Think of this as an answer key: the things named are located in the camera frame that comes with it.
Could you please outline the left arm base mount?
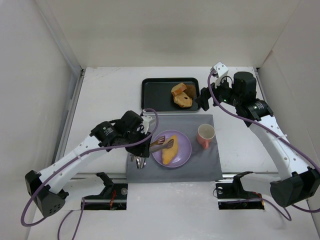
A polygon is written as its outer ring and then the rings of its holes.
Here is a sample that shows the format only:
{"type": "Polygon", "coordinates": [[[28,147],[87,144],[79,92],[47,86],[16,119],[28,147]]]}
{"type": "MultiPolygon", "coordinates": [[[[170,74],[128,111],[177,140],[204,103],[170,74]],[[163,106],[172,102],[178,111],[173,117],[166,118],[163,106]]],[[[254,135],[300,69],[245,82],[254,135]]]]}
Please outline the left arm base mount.
{"type": "Polygon", "coordinates": [[[105,186],[97,195],[84,197],[81,207],[88,211],[124,211],[127,209],[128,184],[115,183],[105,186]]]}

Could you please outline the orange bread slice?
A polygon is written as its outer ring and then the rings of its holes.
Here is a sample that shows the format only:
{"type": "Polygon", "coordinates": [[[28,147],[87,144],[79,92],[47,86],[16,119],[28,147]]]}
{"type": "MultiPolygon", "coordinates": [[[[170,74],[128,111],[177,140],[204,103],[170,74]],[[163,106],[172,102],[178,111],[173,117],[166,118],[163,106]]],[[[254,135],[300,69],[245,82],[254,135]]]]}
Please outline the orange bread slice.
{"type": "Polygon", "coordinates": [[[187,86],[181,82],[171,89],[172,95],[175,97],[187,89],[187,86]]]}

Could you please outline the silver knife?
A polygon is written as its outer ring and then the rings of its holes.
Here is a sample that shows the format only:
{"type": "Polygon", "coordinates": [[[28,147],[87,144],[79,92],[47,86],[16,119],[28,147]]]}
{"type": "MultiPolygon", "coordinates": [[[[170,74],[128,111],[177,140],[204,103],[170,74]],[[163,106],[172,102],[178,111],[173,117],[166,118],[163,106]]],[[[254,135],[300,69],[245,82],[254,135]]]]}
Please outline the silver knife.
{"type": "Polygon", "coordinates": [[[146,165],[146,158],[143,157],[141,160],[141,167],[140,168],[143,169],[145,167],[145,165],[146,165]]]}

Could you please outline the metal tongs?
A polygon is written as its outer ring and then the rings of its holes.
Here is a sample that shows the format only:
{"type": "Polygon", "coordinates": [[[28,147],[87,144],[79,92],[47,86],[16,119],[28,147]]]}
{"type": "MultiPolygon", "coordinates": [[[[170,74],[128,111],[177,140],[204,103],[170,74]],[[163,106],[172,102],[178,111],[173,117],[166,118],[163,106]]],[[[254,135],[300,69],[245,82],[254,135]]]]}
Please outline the metal tongs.
{"type": "Polygon", "coordinates": [[[166,141],[165,136],[160,136],[157,140],[155,140],[149,145],[149,153],[152,154],[152,153],[161,151],[163,149],[169,149],[169,148],[172,148],[173,145],[174,145],[173,139],[169,139],[168,141],[166,141]]]}

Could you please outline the dark brown bread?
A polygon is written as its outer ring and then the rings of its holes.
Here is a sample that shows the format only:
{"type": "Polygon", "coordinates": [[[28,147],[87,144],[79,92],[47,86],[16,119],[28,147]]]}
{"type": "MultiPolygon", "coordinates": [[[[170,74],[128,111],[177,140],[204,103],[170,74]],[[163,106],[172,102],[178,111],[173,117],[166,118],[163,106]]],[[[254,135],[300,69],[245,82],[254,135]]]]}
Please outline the dark brown bread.
{"type": "Polygon", "coordinates": [[[197,96],[196,87],[192,84],[187,84],[186,90],[184,92],[192,99],[194,99],[197,96]]]}

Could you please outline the silver fork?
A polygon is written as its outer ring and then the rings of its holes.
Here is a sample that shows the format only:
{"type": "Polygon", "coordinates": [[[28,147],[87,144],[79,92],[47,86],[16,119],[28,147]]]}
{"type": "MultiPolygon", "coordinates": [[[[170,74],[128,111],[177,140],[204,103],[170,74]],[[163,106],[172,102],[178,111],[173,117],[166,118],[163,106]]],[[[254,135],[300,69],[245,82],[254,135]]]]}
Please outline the silver fork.
{"type": "Polygon", "coordinates": [[[140,169],[140,161],[141,161],[141,157],[140,156],[136,156],[136,155],[131,155],[130,156],[130,162],[135,162],[136,168],[140,169]]]}

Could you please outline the round bagel bread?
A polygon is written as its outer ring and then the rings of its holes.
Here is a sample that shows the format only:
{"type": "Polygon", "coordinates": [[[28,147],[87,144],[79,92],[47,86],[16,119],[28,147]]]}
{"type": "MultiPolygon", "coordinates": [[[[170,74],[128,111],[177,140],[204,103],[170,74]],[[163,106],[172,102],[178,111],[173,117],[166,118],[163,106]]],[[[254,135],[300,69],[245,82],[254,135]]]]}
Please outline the round bagel bread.
{"type": "Polygon", "coordinates": [[[181,108],[190,108],[193,104],[193,99],[189,97],[184,91],[173,98],[175,104],[181,108]]]}

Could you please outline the pink mug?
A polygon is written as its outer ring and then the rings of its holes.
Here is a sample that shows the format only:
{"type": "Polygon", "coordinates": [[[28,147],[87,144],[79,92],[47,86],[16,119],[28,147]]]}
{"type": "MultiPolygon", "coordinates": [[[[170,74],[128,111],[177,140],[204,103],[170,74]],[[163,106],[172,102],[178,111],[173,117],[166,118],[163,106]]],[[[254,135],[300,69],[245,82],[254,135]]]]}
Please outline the pink mug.
{"type": "Polygon", "coordinates": [[[216,132],[212,125],[202,124],[197,130],[197,142],[203,147],[203,149],[206,150],[209,148],[209,145],[215,137],[215,134],[216,132]]]}

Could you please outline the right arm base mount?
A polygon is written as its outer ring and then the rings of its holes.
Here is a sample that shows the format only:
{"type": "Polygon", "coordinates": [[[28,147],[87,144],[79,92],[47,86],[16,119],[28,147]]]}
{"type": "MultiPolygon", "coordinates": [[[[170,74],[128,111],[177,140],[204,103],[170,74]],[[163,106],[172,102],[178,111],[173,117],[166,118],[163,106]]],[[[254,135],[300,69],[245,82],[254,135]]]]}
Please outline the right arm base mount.
{"type": "Polygon", "coordinates": [[[260,193],[237,190],[232,182],[217,182],[213,194],[216,194],[219,210],[264,210],[260,193]]]}

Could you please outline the black baking tray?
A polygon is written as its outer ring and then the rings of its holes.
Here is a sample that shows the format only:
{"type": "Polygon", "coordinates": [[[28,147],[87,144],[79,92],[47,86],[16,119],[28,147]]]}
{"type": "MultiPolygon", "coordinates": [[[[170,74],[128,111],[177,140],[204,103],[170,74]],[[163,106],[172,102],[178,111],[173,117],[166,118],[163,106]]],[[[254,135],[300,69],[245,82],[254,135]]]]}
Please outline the black baking tray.
{"type": "Polygon", "coordinates": [[[151,108],[157,112],[197,112],[200,106],[193,100],[191,107],[180,107],[174,103],[171,89],[177,84],[192,85],[196,97],[200,95],[199,82],[194,77],[146,78],[141,83],[141,108],[151,108]]]}

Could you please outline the purple plate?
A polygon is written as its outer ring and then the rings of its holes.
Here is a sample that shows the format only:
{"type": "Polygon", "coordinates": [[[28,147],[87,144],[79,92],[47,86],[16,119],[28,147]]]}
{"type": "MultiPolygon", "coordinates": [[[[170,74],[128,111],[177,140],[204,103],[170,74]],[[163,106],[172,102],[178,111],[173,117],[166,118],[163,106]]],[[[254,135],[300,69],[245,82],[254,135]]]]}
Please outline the purple plate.
{"type": "Polygon", "coordinates": [[[161,136],[165,136],[166,140],[169,139],[171,136],[177,135],[178,138],[178,153],[176,157],[168,164],[164,165],[162,163],[162,150],[152,153],[153,158],[155,161],[163,167],[166,168],[178,168],[184,165],[189,158],[191,157],[192,153],[192,145],[188,137],[180,131],[177,130],[165,130],[159,133],[155,139],[157,140],[161,136]]]}

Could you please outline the grey cloth placemat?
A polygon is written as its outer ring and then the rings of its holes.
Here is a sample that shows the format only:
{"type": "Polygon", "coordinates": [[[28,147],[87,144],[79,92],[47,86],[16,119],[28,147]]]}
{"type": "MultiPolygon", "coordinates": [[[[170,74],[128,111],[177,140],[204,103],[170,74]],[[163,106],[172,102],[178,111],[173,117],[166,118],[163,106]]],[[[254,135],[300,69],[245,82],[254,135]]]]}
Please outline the grey cloth placemat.
{"type": "Polygon", "coordinates": [[[213,182],[222,179],[217,140],[214,138],[208,149],[197,142],[198,128],[202,124],[214,125],[210,114],[177,114],[159,116],[159,125],[152,141],[163,131],[175,130],[185,134],[192,147],[189,160],[180,167],[168,168],[153,158],[145,159],[146,165],[137,169],[135,162],[126,162],[126,178],[129,183],[213,182]]]}

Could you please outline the silver spoon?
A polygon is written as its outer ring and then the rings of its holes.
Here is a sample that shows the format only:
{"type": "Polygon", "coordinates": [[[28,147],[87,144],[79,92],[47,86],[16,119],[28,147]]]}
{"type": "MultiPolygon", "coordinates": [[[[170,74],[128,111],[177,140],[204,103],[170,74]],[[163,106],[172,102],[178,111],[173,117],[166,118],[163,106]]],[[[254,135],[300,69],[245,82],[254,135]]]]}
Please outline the silver spoon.
{"type": "Polygon", "coordinates": [[[137,167],[138,167],[139,169],[142,169],[142,168],[141,168],[142,157],[138,157],[137,160],[136,160],[136,162],[137,162],[137,167]]]}

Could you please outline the long golden bread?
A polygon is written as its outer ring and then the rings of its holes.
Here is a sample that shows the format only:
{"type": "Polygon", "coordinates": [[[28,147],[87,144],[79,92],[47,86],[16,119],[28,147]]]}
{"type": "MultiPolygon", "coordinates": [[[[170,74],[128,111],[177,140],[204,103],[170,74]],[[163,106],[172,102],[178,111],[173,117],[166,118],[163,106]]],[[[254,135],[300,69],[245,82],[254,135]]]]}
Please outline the long golden bread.
{"type": "Polygon", "coordinates": [[[167,144],[170,140],[173,140],[173,145],[170,148],[162,149],[162,163],[164,165],[168,165],[178,154],[179,150],[179,142],[178,142],[178,136],[172,135],[170,138],[168,138],[164,144],[167,144]]]}

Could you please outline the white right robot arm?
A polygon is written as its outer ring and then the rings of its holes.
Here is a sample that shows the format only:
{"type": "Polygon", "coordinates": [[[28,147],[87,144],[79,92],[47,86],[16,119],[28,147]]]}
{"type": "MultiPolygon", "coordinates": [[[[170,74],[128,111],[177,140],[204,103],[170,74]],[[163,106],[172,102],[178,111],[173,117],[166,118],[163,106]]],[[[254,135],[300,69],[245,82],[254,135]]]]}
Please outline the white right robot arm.
{"type": "Polygon", "coordinates": [[[233,178],[233,188],[238,198],[255,192],[268,195],[281,207],[295,206],[296,203],[312,197],[320,186],[320,168],[308,156],[290,144],[277,124],[270,106],[256,97],[257,80],[250,72],[239,71],[228,83],[227,73],[211,70],[209,77],[214,83],[200,91],[196,102],[207,111],[209,99],[214,106],[222,103],[235,107],[231,116],[245,122],[257,136],[273,160],[278,177],[267,177],[246,171],[233,178]]]}

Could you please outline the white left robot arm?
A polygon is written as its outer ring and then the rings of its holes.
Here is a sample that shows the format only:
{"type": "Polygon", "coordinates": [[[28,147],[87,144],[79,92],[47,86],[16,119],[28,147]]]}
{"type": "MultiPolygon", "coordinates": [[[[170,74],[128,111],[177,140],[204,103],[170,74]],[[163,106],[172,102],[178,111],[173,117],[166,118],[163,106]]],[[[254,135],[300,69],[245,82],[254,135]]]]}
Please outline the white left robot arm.
{"type": "Polygon", "coordinates": [[[137,114],[128,110],[120,119],[103,121],[72,151],[49,167],[38,172],[29,171],[24,179],[30,195],[44,218],[58,212],[69,195],[66,183],[89,163],[112,149],[124,148],[128,153],[147,158],[154,130],[159,125],[158,115],[137,114]]]}

